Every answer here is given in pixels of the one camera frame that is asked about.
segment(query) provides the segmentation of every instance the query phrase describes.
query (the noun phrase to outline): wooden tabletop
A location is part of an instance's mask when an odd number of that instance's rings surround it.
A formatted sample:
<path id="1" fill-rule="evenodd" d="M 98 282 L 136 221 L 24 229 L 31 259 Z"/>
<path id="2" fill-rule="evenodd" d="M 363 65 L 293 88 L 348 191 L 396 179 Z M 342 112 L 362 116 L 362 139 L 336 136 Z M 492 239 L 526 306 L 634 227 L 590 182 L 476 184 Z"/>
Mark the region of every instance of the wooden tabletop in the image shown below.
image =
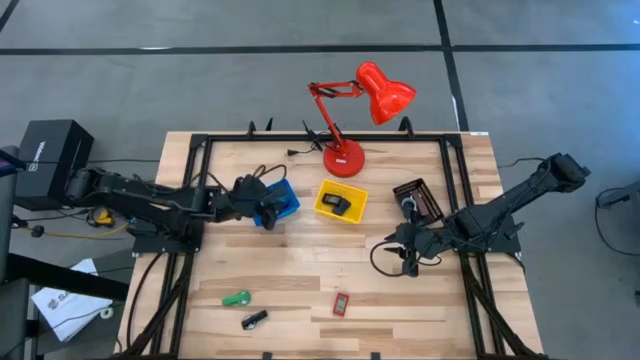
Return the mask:
<path id="1" fill-rule="evenodd" d="M 167 134 L 158 183 L 181 185 L 191 134 Z M 462 133 L 462 139 L 475 202 L 487 202 L 502 193 L 490 138 Z M 369 263 L 371 247 L 403 221 L 393 187 L 423 178 L 445 214 L 450 213 L 438 145 L 361 145 L 366 153 L 364 169 L 352 178 L 339 179 L 324 169 L 319 152 L 286 156 L 287 149 L 307 150 L 307 143 L 214 144 L 210 171 L 222 183 L 231 186 L 236 177 L 252 173 L 260 164 L 286 164 L 301 207 L 273 231 L 256 227 L 251 219 L 207 225 L 195 257 L 180 358 L 259 358 L 264 351 L 275 358 L 368 358 L 371 352 L 380 352 L 383 358 L 475 357 L 457 255 L 443 253 L 442 263 L 421 266 L 418 278 L 387 278 Z M 450 158 L 459 203 L 464 204 L 453 149 Z M 281 175 L 274 171 L 268 176 L 266 183 Z M 360 224 L 340 222 L 313 210 L 323 179 L 369 192 Z M 146 254 L 136 261 L 125 314 L 152 258 Z M 134 337 L 156 311 L 166 258 L 162 256 L 144 283 L 135 310 Z M 400 271 L 396 255 L 380 251 L 375 260 L 387 271 Z M 541 352 L 522 269 L 502 254 L 489 254 L 487 260 L 498 309 L 525 344 Z M 221 305 L 222 298 L 240 290 L 251 292 L 249 306 Z M 350 295 L 344 318 L 332 314 L 339 291 Z M 268 318 L 254 330 L 243 330 L 241 320 L 263 309 Z M 487 350 L 492 351 L 484 311 L 481 314 Z M 163 351 L 168 350 L 172 325 L 170 313 Z M 123 344 L 126 326 L 127 316 L 120 326 Z"/>

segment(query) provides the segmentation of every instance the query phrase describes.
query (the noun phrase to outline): black metal frame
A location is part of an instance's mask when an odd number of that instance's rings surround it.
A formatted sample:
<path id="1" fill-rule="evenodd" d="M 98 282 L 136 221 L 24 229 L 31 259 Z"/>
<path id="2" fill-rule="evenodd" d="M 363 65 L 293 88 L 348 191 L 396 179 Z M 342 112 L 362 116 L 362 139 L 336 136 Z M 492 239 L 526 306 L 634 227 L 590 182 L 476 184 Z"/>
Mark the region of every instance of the black metal frame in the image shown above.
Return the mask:
<path id="1" fill-rule="evenodd" d="M 200 173 L 205 174 L 209 171 L 209 162 L 211 159 L 211 151 L 213 148 L 213 144 L 215 142 L 247 142 L 247 141 L 301 141 L 307 142 L 309 141 L 309 135 L 305 132 L 300 132 L 299 134 L 273 134 L 270 133 L 269 130 L 271 128 L 272 121 L 269 121 L 269 125 L 267 126 L 267 130 L 265 132 L 256 133 L 256 126 L 253 122 L 249 124 L 248 131 L 244 134 L 195 134 L 192 135 L 191 141 L 189 144 L 189 154 L 187 158 L 187 166 L 185 168 L 184 173 L 184 181 L 183 184 L 188 184 L 189 179 L 192 178 L 194 173 L 194 169 L 197 166 L 195 164 L 195 158 L 197 151 L 200 145 L 203 145 L 204 152 L 202 161 L 199 164 Z M 318 137 L 321 141 L 331 141 L 330 134 L 318 134 Z M 462 139 L 460 134 L 451 133 L 451 134 L 420 134 L 415 133 L 413 131 L 413 126 L 411 125 L 411 121 L 405 117 L 402 119 L 400 123 L 400 128 L 398 133 L 380 133 L 380 134 L 346 134 L 345 138 L 359 141 L 359 142 L 371 142 L 371 141 L 384 141 L 384 142 L 424 142 L 431 141 L 437 142 L 440 147 L 442 165 L 444 169 L 444 177 L 447 185 L 447 195 L 449 198 L 449 203 L 451 207 L 451 211 L 454 212 L 459 209 L 458 199 L 455 189 L 455 182 L 453 179 L 453 170 L 451 166 L 451 159 L 449 156 L 449 146 L 453 147 L 456 154 L 456 161 L 458 167 L 460 169 L 460 178 L 462 182 L 462 188 L 464 193 L 464 198 L 467 206 L 473 205 L 473 195 L 471 192 L 471 184 L 469 181 L 469 176 L 466 168 L 466 162 L 464 157 L 464 151 L 462 146 Z M 200 177 L 200 181 L 198 186 L 204 187 L 206 185 L 206 177 Z M 489 268 L 484 254 L 476 254 L 477 259 L 477 267 L 480 275 L 480 283 L 476 280 L 475 275 L 471 270 L 471 264 L 469 260 L 469 256 L 467 253 L 459 252 L 460 265 L 462 268 L 461 275 L 464 279 L 465 285 L 465 295 L 467 299 L 467 306 L 469 308 L 469 320 L 473 332 L 473 340 L 474 346 L 476 349 L 476 356 L 478 358 L 504 358 L 506 355 L 505 347 L 503 343 L 503 335 L 507 343 L 514 348 L 514 352 L 516 355 L 520 356 L 535 356 L 533 352 L 530 354 L 527 351 L 530 351 L 522 344 L 519 338 L 511 331 L 508 327 L 502 316 L 500 316 L 498 310 L 495 307 L 495 301 L 493 297 L 493 290 L 491 287 L 491 278 L 489 276 Z M 172 280 L 175 273 L 176 254 L 170 254 L 169 259 L 165 268 L 165 275 L 162 286 L 162 293 L 160 298 L 160 304 L 164 303 L 167 297 L 169 296 Z M 186 301 L 188 296 L 188 282 L 191 274 L 192 266 L 193 266 L 193 257 L 194 254 L 186 254 L 185 255 L 185 264 L 186 271 L 189 276 L 187 277 L 187 286 L 182 290 L 176 315 L 174 319 L 174 327 L 173 333 L 171 336 L 171 345 L 170 345 L 170 353 L 177 356 L 180 348 L 180 339 L 182 336 L 182 328 L 184 324 L 184 316 L 186 313 Z M 476 303 L 476 298 L 483 305 L 489 318 L 491 324 L 491 334 L 493 338 L 493 345 L 495 349 L 495 354 L 489 354 L 485 350 L 484 339 L 482 334 L 482 327 L 480 323 L 480 313 L 478 311 L 478 306 Z M 160 330 L 155 334 L 152 340 L 151 346 L 151 354 L 162 355 L 159 354 L 160 345 L 162 341 L 162 326 Z"/>

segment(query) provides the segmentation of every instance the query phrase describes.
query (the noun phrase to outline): green object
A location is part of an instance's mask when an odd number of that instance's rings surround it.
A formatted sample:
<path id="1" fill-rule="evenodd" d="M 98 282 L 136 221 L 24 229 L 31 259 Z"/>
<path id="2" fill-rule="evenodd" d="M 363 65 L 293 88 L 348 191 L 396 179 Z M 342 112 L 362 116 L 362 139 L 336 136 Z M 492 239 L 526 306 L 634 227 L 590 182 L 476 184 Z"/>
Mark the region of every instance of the green object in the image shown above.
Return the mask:
<path id="1" fill-rule="evenodd" d="M 248 291 L 243 290 L 235 295 L 231 295 L 222 299 L 222 305 L 231 306 L 231 305 L 249 305 L 251 301 L 251 294 Z"/>

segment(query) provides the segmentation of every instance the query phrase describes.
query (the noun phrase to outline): gray floor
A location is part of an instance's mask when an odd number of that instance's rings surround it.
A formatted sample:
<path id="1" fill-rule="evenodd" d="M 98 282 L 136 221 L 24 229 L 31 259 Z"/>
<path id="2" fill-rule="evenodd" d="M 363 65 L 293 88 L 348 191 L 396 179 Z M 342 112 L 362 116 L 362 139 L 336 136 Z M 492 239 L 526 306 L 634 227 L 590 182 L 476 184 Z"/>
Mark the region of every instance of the gray floor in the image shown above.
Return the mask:
<path id="1" fill-rule="evenodd" d="M 8 4 L 0 0 L 0 11 Z M 453 44 L 640 42 L 640 1 L 445 0 Z M 431 1 L 21 0 L 0 48 L 438 43 Z M 595 195 L 640 179 L 640 53 L 458 53 L 469 126 L 489 131 L 499 163 L 569 152 L 593 175 L 571 195 L 549 195 L 517 214 L 527 282 L 548 354 L 635 359 L 640 352 L 640 260 L 612 253 L 593 221 Z M 420 130 L 455 130 L 439 53 L 0 57 L 0 144 L 18 144 L 29 120 L 73 118 L 97 139 L 94 159 L 158 158 L 166 131 L 275 129 L 323 121 L 310 81 L 353 77 L 374 60 L 418 89 L 407 110 Z M 333 101 L 343 129 L 376 129 L 366 101 Z M 386 129 L 395 128 L 393 123 Z M 501 170 L 505 187 L 533 164 Z M 154 165 L 110 165 L 152 177 Z M 21 209 L 17 213 L 28 214 Z M 640 252 L 623 204 L 601 214 L 618 248 Z M 87 231 L 74 220 L 50 227 Z M 57 264 L 131 246 L 32 239 L 12 250 Z M 104 356 L 112 339 L 94 347 Z M 58 358 L 79 358 L 68 351 Z"/>

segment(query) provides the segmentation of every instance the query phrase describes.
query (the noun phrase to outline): red desk lamp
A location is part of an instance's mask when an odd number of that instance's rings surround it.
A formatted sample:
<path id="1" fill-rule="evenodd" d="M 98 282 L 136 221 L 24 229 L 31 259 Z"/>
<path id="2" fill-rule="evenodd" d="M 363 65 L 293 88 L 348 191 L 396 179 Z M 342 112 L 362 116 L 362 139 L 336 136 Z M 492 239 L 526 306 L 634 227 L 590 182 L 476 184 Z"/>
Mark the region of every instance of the red desk lamp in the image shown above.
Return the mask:
<path id="1" fill-rule="evenodd" d="M 340 87 L 350 87 L 351 91 L 341 92 L 334 89 Z M 342 137 L 340 130 L 329 117 L 322 98 L 357 98 L 366 92 L 371 97 L 373 123 L 382 125 L 404 110 L 416 96 L 415 89 L 405 83 L 387 79 L 378 65 L 371 61 L 358 67 L 356 80 L 327 84 L 311 83 L 309 91 L 333 137 L 333 142 L 324 150 L 324 166 L 330 173 L 339 177 L 353 176 L 362 169 L 364 151 L 357 142 Z"/>

